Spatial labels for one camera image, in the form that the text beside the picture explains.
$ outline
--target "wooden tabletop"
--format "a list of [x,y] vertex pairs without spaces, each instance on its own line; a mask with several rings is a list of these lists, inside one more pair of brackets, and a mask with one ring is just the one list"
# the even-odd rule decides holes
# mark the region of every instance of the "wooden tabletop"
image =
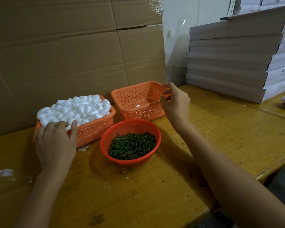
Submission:
[[[191,122],[258,180],[285,164],[285,109],[268,112],[280,104],[280,96],[256,105],[189,85],[181,89],[191,98]],[[118,113],[114,119],[120,120]],[[217,206],[167,118],[153,123],[162,133],[162,142],[140,167],[110,162],[102,155],[99,141],[77,151],[51,227],[184,227]],[[13,171],[0,177],[0,227],[15,222],[40,173],[33,131],[0,137],[0,170]]]

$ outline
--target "plastic basket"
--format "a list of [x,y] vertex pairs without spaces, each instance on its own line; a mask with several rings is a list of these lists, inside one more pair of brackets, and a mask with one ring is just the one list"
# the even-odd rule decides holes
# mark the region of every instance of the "plastic basket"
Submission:
[[[84,146],[88,143],[91,143],[95,140],[98,140],[102,137],[102,135],[108,130],[111,126],[113,126],[113,116],[116,113],[114,107],[111,105],[110,114],[106,115],[102,118],[96,119],[92,122],[83,124],[78,126],[77,133],[77,148]],[[35,141],[35,136],[37,130],[41,128],[40,121],[38,120],[35,126],[35,131],[33,135],[33,141]],[[67,130],[68,136],[70,135],[71,130]]]
[[111,95],[124,120],[150,121],[165,115],[160,103],[161,93],[165,89],[158,82],[149,81],[114,90]]
[[[145,132],[148,132],[149,134],[152,134],[156,138],[156,146],[154,149],[152,149],[148,154],[145,156],[142,156],[137,159],[133,160],[118,160],[115,158],[112,158],[108,155],[109,153],[109,147],[112,143],[112,140],[118,136],[118,134],[128,134],[128,133],[138,133],[142,134]],[[104,135],[102,136],[100,140],[100,148],[105,157],[118,165],[132,167],[132,166],[139,166],[144,164],[146,161],[149,161],[152,155],[155,153],[157,148],[160,145],[161,141],[161,134],[160,130],[151,122],[141,120],[141,119],[130,119],[126,121],[119,122],[112,126],[110,129],[108,129]]]

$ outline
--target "white wall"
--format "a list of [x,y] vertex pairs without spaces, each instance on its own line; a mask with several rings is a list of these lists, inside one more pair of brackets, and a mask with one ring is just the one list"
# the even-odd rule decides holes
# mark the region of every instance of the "white wall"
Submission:
[[230,0],[162,0],[168,81],[185,84],[190,27],[220,21],[229,5]]

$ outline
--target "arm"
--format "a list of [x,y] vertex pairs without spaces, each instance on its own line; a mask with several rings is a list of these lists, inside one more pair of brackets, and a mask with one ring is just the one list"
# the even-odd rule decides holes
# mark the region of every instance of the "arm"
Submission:
[[51,122],[36,135],[36,152],[42,171],[28,197],[16,228],[49,227],[58,192],[68,174],[76,153],[77,121],[72,123],[71,136],[66,122]]
[[216,150],[189,121],[190,98],[174,84],[161,97],[163,109],[186,142],[215,198],[239,227],[285,227],[285,205],[253,176]]

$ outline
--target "person's left arm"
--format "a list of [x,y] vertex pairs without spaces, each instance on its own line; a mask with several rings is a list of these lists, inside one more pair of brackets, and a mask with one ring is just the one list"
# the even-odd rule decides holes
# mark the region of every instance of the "person's left arm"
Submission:
[[42,171],[29,195],[16,228],[49,227],[58,192],[68,174],[76,153],[77,121],[72,123],[71,135],[66,122],[51,122],[36,135],[36,152]]

